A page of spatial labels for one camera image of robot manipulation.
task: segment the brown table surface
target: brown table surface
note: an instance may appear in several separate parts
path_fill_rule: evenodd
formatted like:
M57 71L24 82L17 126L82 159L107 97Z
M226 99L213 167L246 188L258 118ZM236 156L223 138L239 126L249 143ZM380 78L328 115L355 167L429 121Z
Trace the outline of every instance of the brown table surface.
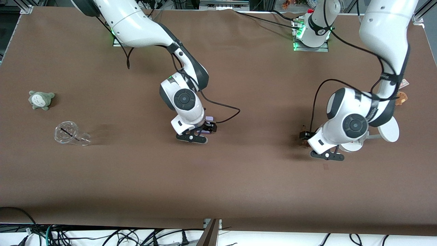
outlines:
M336 32L363 46L356 19L339 16ZM164 11L159 20L207 68L207 97L241 114L206 145L177 141L175 112L158 93L174 72L165 49L135 49L128 70L95 18L36 7L22 16L0 67L2 206L52 224L188 228L222 218L236 230L437 233L437 69L422 27L408 30L411 85L396 108L399 140L366 141L345 161L327 162L297 140L314 93L327 78L369 90L380 74L375 57L334 37L328 53L295 52L287 28L230 10ZM315 126L327 121L327 100L340 87L320 92ZM56 93L49 111L32 110L30 90ZM234 113L202 101L216 119ZM93 145L56 143L65 120ZM25 221L2 214L3 222Z

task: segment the small dark object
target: small dark object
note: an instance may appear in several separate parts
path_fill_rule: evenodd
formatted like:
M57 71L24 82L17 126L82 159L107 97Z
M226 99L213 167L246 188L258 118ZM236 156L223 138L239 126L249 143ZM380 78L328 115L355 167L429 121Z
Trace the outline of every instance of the small dark object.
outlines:
M314 132L310 132L306 130L305 125L302 126L302 131L299 133L299 138L301 140L308 140L310 139L312 136L314 136Z
M188 245L190 244L190 242L187 239L187 235L185 234L185 231L182 231L182 246Z

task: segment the black cable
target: black cable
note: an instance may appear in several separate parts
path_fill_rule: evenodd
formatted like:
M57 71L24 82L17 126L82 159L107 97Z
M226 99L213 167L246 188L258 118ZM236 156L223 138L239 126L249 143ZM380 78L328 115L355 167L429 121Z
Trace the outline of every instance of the black cable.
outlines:
M2 209L17 210L17 211L20 211L21 213L25 214L32 221L33 225L35 226L35 229L36 229L35 233L38 235L38 238L39 238L39 246L42 245L41 234L39 233L40 231L38 229L38 225L36 224L35 220L32 218L32 216L30 216L30 214L28 212L26 212L24 209L21 209L19 207L0 207L0 210L2 210Z
M258 19L258 20L261 20L261 21L266 21L266 22L270 22L270 23L277 24L277 25L280 25L280 26L285 26L285 27L288 27L288 28L291 28L291 29L299 30L298 27L294 27L294 26L289 26L289 25L281 24L281 23L278 23L278 22L274 22L274 21L266 20L266 19L263 19L263 18L259 18L259 17L253 16L253 15L250 15L250 14L241 13L241 12L238 12L238 11L235 11L235 12L238 13L238 14L241 14L241 15L246 15L246 16L248 16L248 17L255 18L255 19Z
M176 55L175 55L175 54L172 54L171 59L172 59L172 61L173 61L174 69L176 69L176 71L179 72L180 74L187 76L187 77L191 80L191 82L195 83L196 86L197 86L197 88L198 88L199 91L200 91L200 94L202 95L202 97L203 97L206 101L208 101L208 102L210 102L210 103L212 103L212 104L216 104L216 105L219 105L219 106L223 106L223 107L226 107L226 108L230 108L230 109L235 109L235 110L237 110L237 112L236 112L234 115L232 115L231 117L229 117L229 118L227 118L227 119L225 119L225 120L222 120L222 121L216 121L216 122L215 122L216 124L224 123L224 122L226 122L226 121L228 121L228 120L234 118L235 116L237 116L237 115L241 112L241 110L240 110L239 108L237 108L237 107L230 106L230 105L223 104L223 103L219 103L219 102L215 102L215 101L212 101L212 100L208 99L208 98L205 96L205 94L203 94L203 91L200 89L200 86L199 86L199 84L196 82L196 80L194 80L193 77L191 77L190 75L188 75L188 74L187 74L183 69L180 69L180 70L179 70L179 69L176 67L176 63L175 63L175 61L174 61L174 58L176 58L176 59L179 61L179 59L176 57Z
M146 239L144 239L143 242L141 242L141 244L139 246L143 246L146 242L148 242L153 236L155 236L156 234L158 234L159 232L163 231L162 229L155 229L152 233L150 233Z
M360 24L361 24L360 5L359 5L358 0L355 1L355 4L357 5L357 15L358 15L358 20L360 21Z
M136 242L136 246L138 246L139 245L139 238L138 238L138 235L135 233L135 231L137 231L137 230L130 230L130 232L127 235L121 233L124 237L118 239L117 246L119 246L123 242L124 239L134 241L134 242ZM129 235L132 233L134 235L136 235L137 240L134 240L133 238L129 237Z
M105 246L105 244L116 234L118 234L120 230L115 231L114 233L112 233L111 235L109 235L109 237L103 242L102 246Z
M382 244L381 244L381 246L385 246L385 241L387 240L388 236L390 236L390 235L385 235L385 236L384 236L384 238L383 238L383 240L382 240Z
M182 230L177 230L177 231L173 231L173 232L169 232L169 233L163 234L163 235L157 237L156 239L158 240L158 239L160 239L162 237L165 237L167 235L178 233L178 232L182 232L182 231L204 231L204 229L182 229Z
M153 12L155 11L155 8L152 9L152 11L150 12L150 14L147 17L152 16Z
M328 238L329 238L330 235L331 235L331 233L328 233L328 234L325 236L325 239L324 239L323 242L320 244L320 246L324 246L324 245L325 245L325 243L326 243L326 241L328 240Z
M358 234L354 234L354 235L357 236L357 238L358 238L358 240L360 241L360 243L357 243L357 242L352 238L352 235L353 235L353 234L349 234L349 239L350 239L353 243L355 243L356 245L358 245L358 246L363 246L363 243L361 242L360 235L358 235Z
M282 18L284 18L284 19L286 19L286 20L288 20L288 21L293 21L292 18L288 18L288 17L286 17L285 15L281 14L279 11L276 11L276 10L274 10L274 9L270 10L269 12L277 13L277 14L278 14L279 16L281 16Z
M126 65L127 65L127 67L128 67L128 69L131 69L131 65L130 65L130 62L129 62L129 56L128 56L128 53L126 52L126 50L125 50L125 48L123 47L123 45L121 44L121 42L120 42L120 40L112 33L112 31L111 30L109 30L109 28L105 25L105 23L103 23L103 21L99 18L99 17L97 17L96 16L96 18L100 21L100 23L106 28L106 30L108 30L108 32L110 32L111 33L111 35L118 41L118 43L120 44L120 47L123 49L123 52L125 53L125 55L126 55Z

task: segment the totoro plush toy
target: totoro plush toy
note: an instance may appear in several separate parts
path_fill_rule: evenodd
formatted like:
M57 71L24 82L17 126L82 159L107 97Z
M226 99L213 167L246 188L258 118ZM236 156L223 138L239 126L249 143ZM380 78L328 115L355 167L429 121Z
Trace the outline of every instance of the totoro plush toy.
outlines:
M42 108L43 110L48 110L49 105L52 102L52 98L55 97L54 93L44 93L29 91L29 102L32 104L33 109Z

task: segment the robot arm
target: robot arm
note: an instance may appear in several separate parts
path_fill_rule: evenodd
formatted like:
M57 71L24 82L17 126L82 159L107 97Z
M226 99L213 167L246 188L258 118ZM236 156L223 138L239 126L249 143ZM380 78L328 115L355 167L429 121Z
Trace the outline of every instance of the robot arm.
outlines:
M130 47L162 46L182 64L160 86L160 96L178 115L171 121L177 134L201 126L205 122L202 103L195 92L208 85L206 69L184 45L161 23L150 20L135 0L71 0L82 13L98 17L102 14L114 35Z
M313 13L303 16L305 28L296 37L308 47L320 47L328 38L331 26L340 13L340 9L339 0L327 0L325 6L323 0L320 0ZM324 15L326 15L329 26L326 25Z
M336 91L328 101L328 122L308 143L317 154L363 137L369 126L379 127L393 116L395 101L384 100L397 93L409 56L408 23L418 0L373 0L360 27L360 38L384 58L384 71L376 94L350 88Z

